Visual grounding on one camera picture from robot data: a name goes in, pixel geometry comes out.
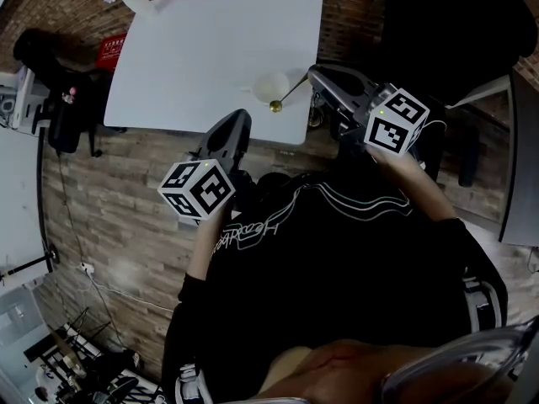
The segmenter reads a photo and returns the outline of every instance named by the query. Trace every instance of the black chair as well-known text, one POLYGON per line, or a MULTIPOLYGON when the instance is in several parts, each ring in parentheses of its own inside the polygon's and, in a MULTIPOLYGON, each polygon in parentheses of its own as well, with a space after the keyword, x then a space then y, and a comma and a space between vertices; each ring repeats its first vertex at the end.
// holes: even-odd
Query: black chair
MULTIPOLYGON (((386 0, 380 53, 368 70, 375 81, 393 82, 427 104, 429 120, 445 120, 445 105, 510 73, 536 43, 536 22, 523 0, 386 0)), ((422 135, 418 144, 429 151, 425 162, 435 180, 443 127, 427 130, 429 136, 422 135)), ((462 136, 459 183, 469 187, 478 166, 479 134, 467 127, 462 136)))
POLYGON ((53 55, 48 38, 39 30, 24 31, 13 48, 13 56, 27 66, 35 77, 51 91, 43 107, 35 112, 32 131, 41 120, 50 120, 49 144, 58 152, 77 150, 81 133, 88 132, 90 154, 95 151, 95 131, 103 124, 104 111, 109 97, 112 74, 98 69, 75 72, 63 67, 53 55), (64 101, 62 96, 75 88, 75 101, 64 101))
POLYGON ((120 404, 133 389, 138 386, 138 379, 135 377, 122 377, 109 388, 109 398, 107 404, 120 404))

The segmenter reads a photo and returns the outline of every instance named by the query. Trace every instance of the hand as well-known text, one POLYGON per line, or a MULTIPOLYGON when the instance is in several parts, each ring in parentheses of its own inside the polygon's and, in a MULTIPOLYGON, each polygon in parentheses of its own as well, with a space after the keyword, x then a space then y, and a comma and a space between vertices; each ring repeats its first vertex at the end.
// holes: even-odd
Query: hand
POLYGON ((371 154, 375 162, 382 167, 389 167, 393 170, 405 172, 417 170, 417 168, 421 169, 421 166, 409 152, 405 152, 404 155, 400 157, 371 145, 366 146, 366 150, 371 154))

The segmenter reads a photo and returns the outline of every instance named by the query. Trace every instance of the white table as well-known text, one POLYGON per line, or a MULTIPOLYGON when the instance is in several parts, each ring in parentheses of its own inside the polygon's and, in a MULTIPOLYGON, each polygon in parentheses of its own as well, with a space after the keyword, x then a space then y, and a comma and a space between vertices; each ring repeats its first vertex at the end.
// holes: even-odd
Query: white table
MULTIPOLYGON (((0 129, 0 259, 4 272, 44 256, 37 203, 35 169, 38 139, 0 129)), ((5 295, 49 272, 40 262, 6 277, 0 284, 5 295)))
POLYGON ((248 90, 284 72, 291 86, 316 62, 322 0, 154 0, 122 49, 106 125, 194 132, 244 108, 251 137, 301 144, 311 88, 305 82, 274 114, 248 90))

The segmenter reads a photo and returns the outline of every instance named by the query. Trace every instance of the floor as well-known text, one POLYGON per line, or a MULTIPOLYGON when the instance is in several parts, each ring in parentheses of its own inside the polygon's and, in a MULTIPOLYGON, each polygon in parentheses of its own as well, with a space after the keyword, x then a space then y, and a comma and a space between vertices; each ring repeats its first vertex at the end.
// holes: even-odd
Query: floor
MULTIPOLYGON (((92 264, 96 283, 155 304, 100 288, 121 342, 141 354, 145 372, 153 379, 160 376, 163 340, 195 236, 193 227, 178 223, 156 188, 171 163, 182 161, 199 140, 196 134, 128 130, 118 136, 100 136, 99 147, 104 155, 96 159, 89 157, 88 142, 83 137, 77 153, 61 157, 75 233, 65 205, 59 159, 45 147, 45 224, 50 240, 60 251, 61 264, 35 290, 44 318, 58 327, 88 306, 82 327, 87 334, 92 327, 109 320, 96 290, 77 268, 81 259, 92 264)), ((290 175, 322 171, 335 158, 337 148, 324 127, 310 131, 306 143, 297 147, 253 141, 242 168, 254 178, 272 171, 290 175)), ((495 208, 488 202, 499 186, 491 189, 488 185, 492 178, 502 177, 487 169, 485 175, 490 173, 490 183, 474 186, 473 196, 463 195, 455 192, 455 169, 456 161, 446 154, 440 181, 448 196, 461 202, 463 208, 473 207, 492 215, 495 208)), ((479 227, 470 224, 469 229, 510 289, 510 320, 516 322, 539 313, 539 274, 531 274, 526 264, 529 258, 530 268, 535 268, 539 259, 535 255, 530 258, 530 248, 504 246, 479 227)), ((107 347, 119 347, 112 327, 96 339, 107 347)))
POLYGON ((446 145, 437 183, 447 198, 466 211, 501 223, 504 212, 506 176, 509 168, 509 132, 463 109, 446 112, 446 145), (479 131, 478 169, 472 187, 461 187, 462 128, 479 131))

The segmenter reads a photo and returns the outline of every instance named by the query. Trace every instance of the electrical cable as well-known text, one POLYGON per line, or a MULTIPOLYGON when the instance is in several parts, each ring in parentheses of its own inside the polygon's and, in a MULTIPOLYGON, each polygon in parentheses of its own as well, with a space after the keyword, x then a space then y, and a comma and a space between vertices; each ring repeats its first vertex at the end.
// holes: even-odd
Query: electrical cable
POLYGON ((526 267, 528 268, 528 271, 530 272, 530 274, 537 274, 539 273, 539 268, 535 268, 535 269, 531 269, 530 266, 531 266, 531 255, 533 254, 534 250, 536 249, 537 247, 532 247, 531 250, 530 250, 530 256, 528 256, 528 260, 526 262, 526 267))
POLYGON ((71 225, 72 234, 75 236, 75 239, 77 239, 77 245, 78 245, 78 254, 81 258, 81 263, 84 263, 83 259, 83 245, 81 244, 81 240, 79 239, 77 233, 75 232, 75 226, 73 225, 73 218, 71 215, 71 209, 69 208, 69 204, 67 203, 67 191, 66 191, 66 183, 64 182, 64 173, 61 171, 61 156, 60 153, 57 153, 58 156, 58 169, 60 170, 60 180, 61 180, 61 189, 64 193, 64 205, 67 208, 67 218, 69 219, 69 223, 71 225))
POLYGON ((4 112, 0 112, 0 119, 2 123, 0 124, 4 129, 9 127, 9 114, 6 115, 4 112))
POLYGON ((93 287, 95 287, 95 289, 98 291, 99 298, 101 299, 101 302, 103 302, 103 307, 104 307, 104 309, 107 311, 107 314, 109 315, 110 323, 112 324, 112 327, 113 327, 114 330, 115 330, 116 337, 118 338, 118 342, 119 342, 124 348, 127 348, 127 346, 123 343, 123 341, 121 341, 120 333, 118 332, 118 328, 116 327, 115 321, 114 321, 114 319, 112 318, 112 315, 110 314, 109 306, 107 306, 107 303, 104 301, 103 295, 101 295, 101 291, 99 290, 99 287, 95 284, 95 281, 93 281, 92 276, 91 276, 90 274, 88 274, 88 271, 84 271, 84 273, 88 276, 88 278, 89 278, 90 281, 92 282, 93 287))
MULTIPOLYGON (((67 208, 67 217, 69 219, 69 224, 70 224, 70 227, 71 227, 71 230, 72 230, 72 234, 75 236, 75 238, 77 239, 77 245, 78 245, 78 254, 81 258, 81 263, 84 263, 84 256, 83 256, 83 245, 80 241, 80 238, 78 237, 78 234, 75 232, 75 226, 73 224, 73 218, 72 218, 72 214, 71 214, 71 209, 69 208, 69 204, 67 203, 67 191, 66 191, 66 183, 64 181, 64 174, 63 174, 63 171, 61 170, 61 155, 60 154, 57 154, 58 156, 58 169, 60 171, 60 179, 61 179, 61 188, 62 188, 62 192, 64 194, 64 205, 66 206, 67 208)), ((99 291, 99 288, 102 288, 102 289, 106 289, 108 290, 109 292, 114 292, 116 294, 119 294, 119 295, 123 295, 124 297, 126 298, 130 298, 132 300, 136 300, 137 302, 141 302, 142 304, 148 304, 150 306, 154 306, 155 308, 158 308, 159 310, 164 310, 164 311, 169 311, 169 312, 173 312, 173 310, 170 310, 169 308, 165 308, 163 306, 158 306, 157 304, 153 304, 152 302, 149 302, 147 300, 143 300, 143 299, 140 299, 140 298, 136 298, 135 296, 131 296, 131 295, 128 295, 128 294, 125 294, 125 293, 122 293, 120 292, 119 290, 114 290, 114 289, 110 289, 108 288, 107 286, 104 286, 102 284, 97 284, 93 278, 90 276, 90 274, 88 274, 88 271, 84 271, 84 273, 88 276, 88 278, 90 279, 90 282, 91 284, 88 286, 87 289, 85 290, 78 290, 80 291, 81 293, 85 294, 86 292, 90 291, 90 289, 92 288, 92 286, 98 291, 98 295, 99 295, 99 298, 101 299, 101 301, 103 302, 103 306, 104 306, 104 309, 107 311, 107 315, 109 316, 109 319, 110 319, 110 323, 112 324, 114 330, 115 330, 115 334, 116 334, 116 337, 118 338, 118 341, 119 341, 119 344, 121 346, 123 346, 124 348, 127 348, 127 346, 121 341, 121 338, 120 338, 120 333, 118 332, 118 329, 115 325, 115 322, 112 318, 112 315, 110 314, 110 311, 109 311, 109 307, 107 306, 105 300, 104 300, 104 297, 103 295, 101 294, 101 292, 99 291)), ((60 292, 60 288, 59 286, 57 285, 57 282, 56 282, 56 286, 58 288, 58 291, 60 292)))
MULTIPOLYGON (((119 290, 111 289, 110 287, 107 287, 104 284, 96 283, 95 280, 94 280, 94 283, 100 289, 105 289, 105 290, 107 290, 109 292, 113 292, 113 293, 116 293, 118 295, 122 295, 125 298, 129 298, 129 299, 135 300, 137 302, 141 302, 142 304, 148 304, 149 306, 154 306, 155 308, 158 308, 159 310, 168 311, 168 312, 171 312, 171 313, 174 312, 174 310, 171 310, 170 308, 165 308, 164 306, 158 306, 157 304, 154 304, 153 302, 150 302, 149 300, 143 300, 141 298, 137 298, 136 296, 128 295, 127 293, 120 292, 119 290)), ((85 292, 88 292, 92 287, 93 287, 93 285, 90 283, 90 286, 88 287, 88 289, 78 289, 77 292, 85 293, 85 292)))
POLYGON ((6 117, 4 117, 3 115, 0 115, 0 119, 2 119, 2 121, 0 122, 0 127, 2 127, 3 129, 9 129, 9 130, 12 130, 12 131, 14 131, 15 133, 18 133, 19 135, 32 136, 33 138, 39 138, 39 136, 32 135, 32 134, 30 134, 30 133, 24 133, 23 131, 18 131, 17 129, 14 129, 14 128, 9 124, 9 121, 6 120, 6 117))
POLYGON ((54 277, 54 275, 53 275, 53 279, 54 279, 54 284, 56 286, 57 293, 60 296, 61 307, 64 310, 64 316, 66 317, 66 322, 71 324, 71 321, 69 320, 69 313, 67 312, 67 308, 66 308, 66 302, 64 301, 64 296, 61 294, 61 289, 60 289, 60 286, 58 285, 58 280, 56 279, 56 277, 54 277))
POLYGON ((433 123, 441 123, 443 124, 445 127, 446 127, 446 130, 447 130, 447 123, 445 121, 442 121, 442 120, 432 120, 432 121, 429 121, 426 125, 423 126, 423 129, 433 123))
POLYGON ((79 334, 81 333, 82 329, 83 329, 83 324, 84 324, 84 319, 86 318, 86 313, 88 312, 88 308, 86 307, 84 309, 84 313, 83 313, 83 319, 81 320, 81 324, 80 326, 78 327, 78 331, 77 331, 77 335, 75 336, 75 342, 77 341, 77 338, 79 336, 79 334))

